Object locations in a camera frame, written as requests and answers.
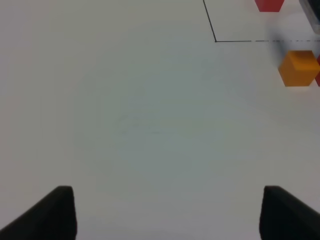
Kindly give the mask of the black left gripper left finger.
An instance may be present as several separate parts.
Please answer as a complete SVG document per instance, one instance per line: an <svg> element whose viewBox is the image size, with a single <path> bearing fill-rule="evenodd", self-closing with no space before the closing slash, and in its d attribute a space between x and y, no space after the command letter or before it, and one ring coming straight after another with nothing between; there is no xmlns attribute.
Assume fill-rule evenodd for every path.
<svg viewBox="0 0 320 240"><path fill-rule="evenodd" d="M75 240L74 191L61 185L0 230L2 240Z"/></svg>

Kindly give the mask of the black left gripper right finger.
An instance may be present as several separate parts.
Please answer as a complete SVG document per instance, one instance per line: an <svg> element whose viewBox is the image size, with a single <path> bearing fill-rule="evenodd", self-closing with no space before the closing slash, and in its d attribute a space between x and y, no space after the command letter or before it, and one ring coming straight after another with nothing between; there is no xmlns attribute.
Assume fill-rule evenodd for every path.
<svg viewBox="0 0 320 240"><path fill-rule="evenodd" d="M280 186L265 186L259 218L262 240L318 240L320 214Z"/></svg>

